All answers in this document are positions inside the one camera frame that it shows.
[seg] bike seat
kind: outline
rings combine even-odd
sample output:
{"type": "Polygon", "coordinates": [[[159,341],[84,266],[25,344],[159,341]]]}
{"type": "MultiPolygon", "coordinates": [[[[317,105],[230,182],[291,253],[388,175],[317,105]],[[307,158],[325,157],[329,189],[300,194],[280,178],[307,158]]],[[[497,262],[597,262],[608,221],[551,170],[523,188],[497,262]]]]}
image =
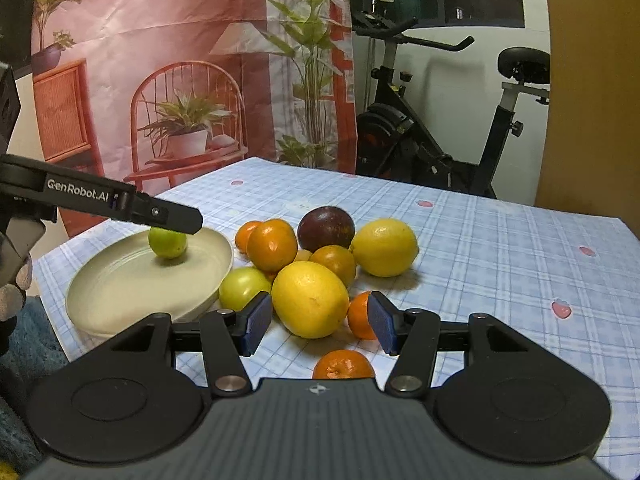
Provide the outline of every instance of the bike seat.
{"type": "Polygon", "coordinates": [[[549,84],[551,56],[525,46],[506,48],[498,55],[498,72],[518,83],[549,84]]]}

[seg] gray ribbed surface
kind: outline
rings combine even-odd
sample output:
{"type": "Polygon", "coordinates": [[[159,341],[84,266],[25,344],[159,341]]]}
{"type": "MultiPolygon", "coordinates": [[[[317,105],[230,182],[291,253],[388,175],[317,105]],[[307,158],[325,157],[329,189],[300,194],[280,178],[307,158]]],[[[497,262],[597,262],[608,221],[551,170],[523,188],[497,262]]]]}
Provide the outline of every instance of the gray ribbed surface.
{"type": "Polygon", "coordinates": [[[525,468],[476,456],[449,441],[419,403],[387,397],[374,381],[264,379],[252,396],[217,402],[194,434],[155,459],[106,469],[50,459],[23,480],[289,478],[610,479],[587,459],[525,468]],[[313,394],[317,384],[327,390],[313,394]]]}

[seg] blue checkered tablecloth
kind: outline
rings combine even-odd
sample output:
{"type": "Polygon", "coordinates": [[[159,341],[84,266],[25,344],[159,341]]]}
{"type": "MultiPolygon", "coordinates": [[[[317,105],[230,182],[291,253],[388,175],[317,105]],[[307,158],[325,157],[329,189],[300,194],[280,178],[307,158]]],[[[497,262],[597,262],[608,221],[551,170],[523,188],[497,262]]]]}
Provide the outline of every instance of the blue checkered tablecloth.
{"type": "MultiPolygon", "coordinates": [[[[197,206],[204,224],[231,240],[249,220],[283,218],[295,227],[321,205],[345,209],[358,228],[381,217],[403,220],[420,245],[413,269],[387,279],[360,272],[352,296],[380,290],[399,308],[428,308],[443,320],[487,312],[508,323],[604,387],[612,420],[597,460],[625,480],[640,472],[640,242],[619,219],[258,158],[191,180],[162,198],[197,206]]],[[[143,229],[107,221],[36,261],[42,302],[70,359],[100,342],[76,331],[66,316],[71,280],[100,250],[143,229]]],[[[247,264],[236,255],[236,266],[247,264]]],[[[308,341],[276,323],[255,355],[242,362],[254,383],[261,377],[309,378],[318,358],[338,348],[366,355],[380,385],[394,366],[377,342],[357,340],[346,326],[308,341]]],[[[461,355],[439,355],[435,383],[461,368],[461,355]]],[[[205,383],[200,354],[181,354],[178,369],[205,383]]]]}

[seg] dark purple fruit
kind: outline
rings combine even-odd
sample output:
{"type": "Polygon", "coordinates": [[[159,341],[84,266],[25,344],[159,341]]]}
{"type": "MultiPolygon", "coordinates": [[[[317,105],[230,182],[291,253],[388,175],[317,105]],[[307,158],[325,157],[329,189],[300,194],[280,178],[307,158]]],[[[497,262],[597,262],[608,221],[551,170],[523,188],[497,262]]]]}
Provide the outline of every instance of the dark purple fruit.
{"type": "Polygon", "coordinates": [[[313,209],[298,224],[300,247],[312,253],[327,245],[348,249],[355,234],[356,227],[349,213],[334,206],[313,209]]]}

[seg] plant pot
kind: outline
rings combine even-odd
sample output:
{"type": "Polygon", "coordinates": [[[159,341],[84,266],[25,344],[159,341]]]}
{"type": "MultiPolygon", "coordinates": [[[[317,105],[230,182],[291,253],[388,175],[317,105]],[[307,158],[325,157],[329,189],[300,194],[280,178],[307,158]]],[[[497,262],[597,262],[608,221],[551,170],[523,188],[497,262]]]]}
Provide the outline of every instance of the plant pot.
{"type": "Polygon", "coordinates": [[[169,149],[175,158],[187,158],[188,156],[202,155],[207,148],[207,135],[209,131],[204,128],[197,132],[173,135],[169,137],[169,149]]]}
{"type": "Polygon", "coordinates": [[[33,75],[42,74],[57,67],[60,62],[60,54],[62,54],[62,49],[57,44],[49,45],[46,49],[33,54],[31,56],[33,75]]]}

